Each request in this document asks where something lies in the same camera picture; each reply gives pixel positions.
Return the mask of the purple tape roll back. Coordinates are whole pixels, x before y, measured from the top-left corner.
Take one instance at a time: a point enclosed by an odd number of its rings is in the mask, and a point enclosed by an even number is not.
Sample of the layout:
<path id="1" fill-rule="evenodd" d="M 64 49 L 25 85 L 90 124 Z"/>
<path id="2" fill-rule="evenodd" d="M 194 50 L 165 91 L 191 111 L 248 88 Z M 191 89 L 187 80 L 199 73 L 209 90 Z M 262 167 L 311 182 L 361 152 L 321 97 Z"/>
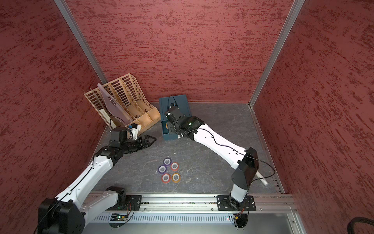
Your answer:
<path id="1" fill-rule="evenodd" d="M 163 165 L 164 165 L 165 167 L 169 167 L 171 164 L 172 164 L 172 160 L 171 160 L 170 158 L 165 158 L 165 159 L 163 160 Z"/>

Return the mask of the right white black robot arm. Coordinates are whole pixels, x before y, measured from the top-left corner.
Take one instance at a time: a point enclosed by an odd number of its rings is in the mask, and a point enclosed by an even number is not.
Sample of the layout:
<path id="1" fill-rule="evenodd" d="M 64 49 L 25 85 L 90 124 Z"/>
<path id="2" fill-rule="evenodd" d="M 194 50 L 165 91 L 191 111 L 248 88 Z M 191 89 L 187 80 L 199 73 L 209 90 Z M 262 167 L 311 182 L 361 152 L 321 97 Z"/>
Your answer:
<path id="1" fill-rule="evenodd" d="M 259 169 L 257 151 L 252 147 L 244 149 L 235 145 L 214 132 L 200 118 L 188 117 L 176 106 L 171 107 L 164 115 L 178 135 L 206 146 L 235 170 L 231 176 L 233 187 L 229 198 L 233 204 L 242 203 Z"/>

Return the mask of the orange tape roll front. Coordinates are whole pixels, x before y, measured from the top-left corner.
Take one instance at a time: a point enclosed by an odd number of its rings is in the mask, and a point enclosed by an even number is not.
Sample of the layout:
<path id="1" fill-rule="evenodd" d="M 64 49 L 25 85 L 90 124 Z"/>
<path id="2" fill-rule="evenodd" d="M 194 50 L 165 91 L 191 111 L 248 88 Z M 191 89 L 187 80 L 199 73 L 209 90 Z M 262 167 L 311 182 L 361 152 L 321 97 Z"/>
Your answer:
<path id="1" fill-rule="evenodd" d="M 171 176 L 171 180 L 174 182 L 174 183 L 178 183 L 180 182 L 181 180 L 181 175 L 179 173 L 174 173 L 172 176 Z"/>

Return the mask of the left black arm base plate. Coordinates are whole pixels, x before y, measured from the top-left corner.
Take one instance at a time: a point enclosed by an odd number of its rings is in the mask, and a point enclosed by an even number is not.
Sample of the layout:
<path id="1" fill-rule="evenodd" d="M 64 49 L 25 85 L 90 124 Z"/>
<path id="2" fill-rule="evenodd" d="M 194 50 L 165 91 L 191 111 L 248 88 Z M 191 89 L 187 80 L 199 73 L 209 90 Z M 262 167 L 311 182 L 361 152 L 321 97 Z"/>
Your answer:
<path id="1" fill-rule="evenodd" d="M 107 211 L 139 211 L 142 198 L 142 195 L 120 196 L 117 203 L 108 208 Z"/>

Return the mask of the teal three drawer cabinet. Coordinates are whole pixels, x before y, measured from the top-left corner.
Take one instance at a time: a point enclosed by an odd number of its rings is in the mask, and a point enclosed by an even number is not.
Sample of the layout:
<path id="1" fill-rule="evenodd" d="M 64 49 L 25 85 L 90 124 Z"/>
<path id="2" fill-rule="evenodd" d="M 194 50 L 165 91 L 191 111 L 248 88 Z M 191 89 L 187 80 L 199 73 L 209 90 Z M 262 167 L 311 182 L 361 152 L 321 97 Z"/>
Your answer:
<path id="1" fill-rule="evenodd" d="M 182 115 L 186 117 L 192 116 L 187 96 L 161 97 L 159 104 L 163 139 L 168 141 L 180 138 L 179 135 L 172 131 L 170 123 L 168 129 L 166 129 L 165 124 L 169 121 L 177 121 Z"/>

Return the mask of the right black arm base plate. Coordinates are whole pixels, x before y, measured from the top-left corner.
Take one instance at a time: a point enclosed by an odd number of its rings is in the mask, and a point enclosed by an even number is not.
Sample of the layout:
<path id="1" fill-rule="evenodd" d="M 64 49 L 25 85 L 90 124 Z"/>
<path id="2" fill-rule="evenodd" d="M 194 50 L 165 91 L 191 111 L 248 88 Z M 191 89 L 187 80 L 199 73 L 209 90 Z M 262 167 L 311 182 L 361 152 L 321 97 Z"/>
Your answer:
<path id="1" fill-rule="evenodd" d="M 254 197 L 246 195 L 243 202 L 234 205 L 234 200 L 231 201 L 229 195 L 220 195 L 216 197 L 217 207 L 219 211 L 256 211 L 256 204 Z"/>

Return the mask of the purple tape roll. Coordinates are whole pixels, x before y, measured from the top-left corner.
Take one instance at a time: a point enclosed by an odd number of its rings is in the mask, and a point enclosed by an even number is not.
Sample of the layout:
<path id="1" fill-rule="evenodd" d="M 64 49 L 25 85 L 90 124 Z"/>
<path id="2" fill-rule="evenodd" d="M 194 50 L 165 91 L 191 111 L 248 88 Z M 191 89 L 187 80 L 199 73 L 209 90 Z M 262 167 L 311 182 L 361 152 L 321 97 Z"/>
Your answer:
<path id="1" fill-rule="evenodd" d="M 172 164 L 172 160 L 171 160 L 170 158 L 165 158 L 165 159 L 163 160 L 163 165 L 164 165 L 165 167 L 169 167 L 171 164 Z"/>
<path id="2" fill-rule="evenodd" d="M 158 167 L 158 172 L 160 173 L 160 174 L 165 174 L 166 172 L 167 172 L 167 167 L 166 166 L 164 166 L 164 165 L 161 165 L 161 166 L 159 166 Z"/>

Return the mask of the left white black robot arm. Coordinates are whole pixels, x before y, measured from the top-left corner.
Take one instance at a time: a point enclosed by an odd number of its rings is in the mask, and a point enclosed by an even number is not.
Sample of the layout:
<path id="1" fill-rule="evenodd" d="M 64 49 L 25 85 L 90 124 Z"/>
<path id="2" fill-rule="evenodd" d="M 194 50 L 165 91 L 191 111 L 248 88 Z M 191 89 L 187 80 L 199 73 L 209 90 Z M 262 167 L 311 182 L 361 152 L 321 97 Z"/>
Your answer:
<path id="1" fill-rule="evenodd" d="M 135 136 L 135 130 L 117 127 L 111 131 L 108 146 L 102 147 L 87 168 L 54 199 L 45 199 L 38 210 L 36 234 L 81 234 L 102 212 L 128 211 L 131 219 L 139 210 L 141 199 L 126 195 L 125 189 L 111 186 L 99 197 L 85 204 L 87 196 L 118 161 L 128 154 L 149 148 L 156 142 L 149 135 Z"/>

